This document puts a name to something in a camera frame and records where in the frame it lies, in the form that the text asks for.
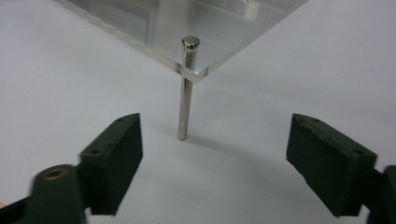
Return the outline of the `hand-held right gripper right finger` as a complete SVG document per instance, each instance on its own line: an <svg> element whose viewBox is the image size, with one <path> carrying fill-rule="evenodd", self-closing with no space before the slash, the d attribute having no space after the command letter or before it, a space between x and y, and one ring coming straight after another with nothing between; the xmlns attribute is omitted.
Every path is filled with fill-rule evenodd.
<svg viewBox="0 0 396 224"><path fill-rule="evenodd" d="M320 119L294 114L286 157L334 216L360 212L374 152Z"/></svg>

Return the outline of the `clear acrylic photo frame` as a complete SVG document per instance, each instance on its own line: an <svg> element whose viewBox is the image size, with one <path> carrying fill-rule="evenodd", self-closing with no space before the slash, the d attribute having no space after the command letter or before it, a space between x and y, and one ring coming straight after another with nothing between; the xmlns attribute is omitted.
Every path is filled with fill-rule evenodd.
<svg viewBox="0 0 396 224"><path fill-rule="evenodd" d="M199 82L308 0L54 0Z"/></svg>

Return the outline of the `silver metal frame pin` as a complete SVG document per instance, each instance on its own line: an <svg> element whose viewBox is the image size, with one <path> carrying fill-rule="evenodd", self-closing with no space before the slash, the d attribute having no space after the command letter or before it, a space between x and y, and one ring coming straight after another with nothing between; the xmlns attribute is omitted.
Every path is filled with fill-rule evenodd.
<svg viewBox="0 0 396 224"><path fill-rule="evenodd" d="M196 36L185 36L182 38L183 49L183 69L193 70L197 57L197 51L200 46L200 39ZM188 135L188 125L191 110L191 95L193 83L187 78L181 79L180 107L177 129L177 139L184 141Z"/></svg>

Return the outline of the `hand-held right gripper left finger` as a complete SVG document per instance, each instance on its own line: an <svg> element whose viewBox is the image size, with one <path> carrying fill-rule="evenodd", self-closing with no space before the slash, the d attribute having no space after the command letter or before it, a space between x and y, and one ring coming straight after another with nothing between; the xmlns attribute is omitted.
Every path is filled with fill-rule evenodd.
<svg viewBox="0 0 396 224"><path fill-rule="evenodd" d="M143 158L140 115L115 119L79 156L85 205L93 215L115 216Z"/></svg>

